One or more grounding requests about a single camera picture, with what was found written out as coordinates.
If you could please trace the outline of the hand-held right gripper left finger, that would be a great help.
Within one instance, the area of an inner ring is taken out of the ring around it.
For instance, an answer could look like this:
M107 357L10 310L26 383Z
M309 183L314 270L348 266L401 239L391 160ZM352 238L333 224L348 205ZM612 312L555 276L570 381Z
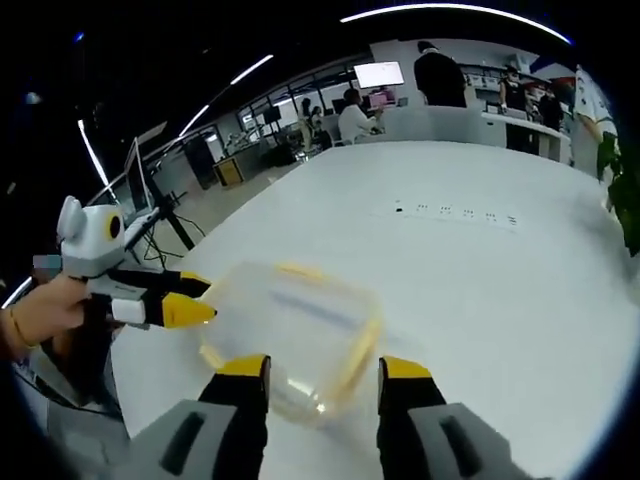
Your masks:
M132 442L128 479L256 479L267 445L271 358L226 362Z

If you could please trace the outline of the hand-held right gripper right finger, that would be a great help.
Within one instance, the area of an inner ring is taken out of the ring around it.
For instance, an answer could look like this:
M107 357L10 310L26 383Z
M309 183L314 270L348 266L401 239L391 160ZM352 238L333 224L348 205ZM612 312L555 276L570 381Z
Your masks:
M430 371L383 356L376 444L386 479L514 479L509 442L462 403L448 403Z

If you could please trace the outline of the person's left hand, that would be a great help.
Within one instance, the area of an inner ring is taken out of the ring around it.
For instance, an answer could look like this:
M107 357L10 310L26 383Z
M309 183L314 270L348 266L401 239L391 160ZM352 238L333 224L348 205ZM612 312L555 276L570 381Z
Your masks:
M39 285L11 308L17 339L35 347L85 323L85 305L91 299L87 284L60 274Z

